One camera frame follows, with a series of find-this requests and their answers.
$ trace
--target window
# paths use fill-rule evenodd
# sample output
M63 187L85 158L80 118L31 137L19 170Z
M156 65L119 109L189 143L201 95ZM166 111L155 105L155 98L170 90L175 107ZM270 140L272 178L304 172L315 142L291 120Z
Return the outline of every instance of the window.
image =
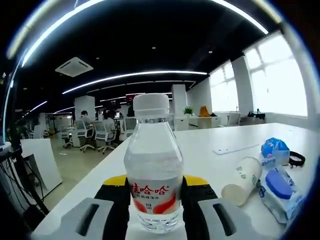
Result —
M230 62L210 74L210 87L213 112L235 112L238 110L237 86Z
M281 33L245 51L245 60L251 77L254 109L301 117L308 115L304 81Z

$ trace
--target white paper cup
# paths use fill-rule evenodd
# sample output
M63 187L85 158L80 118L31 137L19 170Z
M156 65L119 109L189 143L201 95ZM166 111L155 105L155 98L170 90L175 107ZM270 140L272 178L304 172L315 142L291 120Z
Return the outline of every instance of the white paper cup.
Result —
M222 197L241 206L255 188L261 173L262 167L258 159L250 156L243 158L235 168L230 183L223 187Z

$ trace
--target plastic bottle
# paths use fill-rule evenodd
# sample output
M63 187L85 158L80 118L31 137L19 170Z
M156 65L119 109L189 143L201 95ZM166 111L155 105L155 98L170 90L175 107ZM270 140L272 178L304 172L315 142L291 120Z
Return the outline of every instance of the plastic bottle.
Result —
M137 125L124 156L131 195L142 225L154 233L175 228L180 207L183 158L167 122L168 96L138 95Z

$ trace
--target black ceiling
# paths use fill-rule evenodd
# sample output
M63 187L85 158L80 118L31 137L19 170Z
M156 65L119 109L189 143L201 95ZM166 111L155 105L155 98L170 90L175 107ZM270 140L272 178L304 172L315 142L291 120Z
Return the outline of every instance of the black ceiling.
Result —
M271 18L253 2L228 2L251 15L269 32L277 29ZM198 83L206 76L132 76L62 95L62 92L81 84L128 73L155 70L209 73L226 60L239 57L244 48L263 36L246 19L210 0L105 0L64 22L36 49L19 72L16 108L27 111L48 100L38 113L55 112L73 106L73 99L88 91L119 84L167 80ZM73 57L80 58L94 69L76 77L55 72ZM95 96L98 104L99 100L121 97L126 93L170 92L172 84L127 85L93 91L88 95Z

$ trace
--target floor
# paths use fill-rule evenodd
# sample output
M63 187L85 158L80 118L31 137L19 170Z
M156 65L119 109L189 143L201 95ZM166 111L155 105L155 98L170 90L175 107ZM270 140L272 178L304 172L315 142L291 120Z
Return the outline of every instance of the floor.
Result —
M58 138L58 134L50 139L56 165L62 177L62 183L44 198L44 204L52 210L77 183L111 153L111 150L106 150L102 154L87 148L83 153L78 147L63 148L63 142Z

